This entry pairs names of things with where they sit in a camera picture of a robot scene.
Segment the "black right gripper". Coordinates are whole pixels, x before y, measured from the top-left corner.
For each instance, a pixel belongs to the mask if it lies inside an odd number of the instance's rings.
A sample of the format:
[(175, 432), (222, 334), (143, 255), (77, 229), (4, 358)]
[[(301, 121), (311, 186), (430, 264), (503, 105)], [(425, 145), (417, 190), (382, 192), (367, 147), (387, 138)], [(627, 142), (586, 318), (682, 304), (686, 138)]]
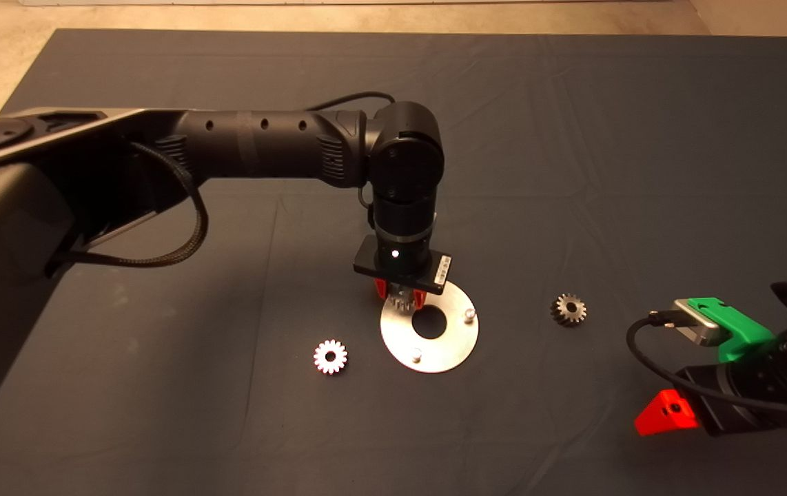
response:
[[(733, 362), (686, 366), (676, 374), (718, 393), (787, 403), (787, 341), (763, 344)], [(652, 436), (697, 429), (699, 423), (711, 436), (756, 433), (787, 429), (787, 413), (748, 409), (679, 386), (656, 393), (635, 418), (634, 428), (640, 436)]]

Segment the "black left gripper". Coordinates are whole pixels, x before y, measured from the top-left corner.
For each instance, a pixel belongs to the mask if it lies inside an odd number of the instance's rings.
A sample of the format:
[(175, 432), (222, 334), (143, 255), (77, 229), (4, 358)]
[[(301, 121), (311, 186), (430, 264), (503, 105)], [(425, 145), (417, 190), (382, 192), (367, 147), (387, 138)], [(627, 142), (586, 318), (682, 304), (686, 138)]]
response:
[(374, 278), (378, 297), (387, 300), (389, 283), (412, 288), (413, 306), (424, 307), (427, 293), (444, 292), (451, 255), (432, 250), (428, 240), (400, 244), (378, 236), (363, 239), (354, 258), (356, 273)]

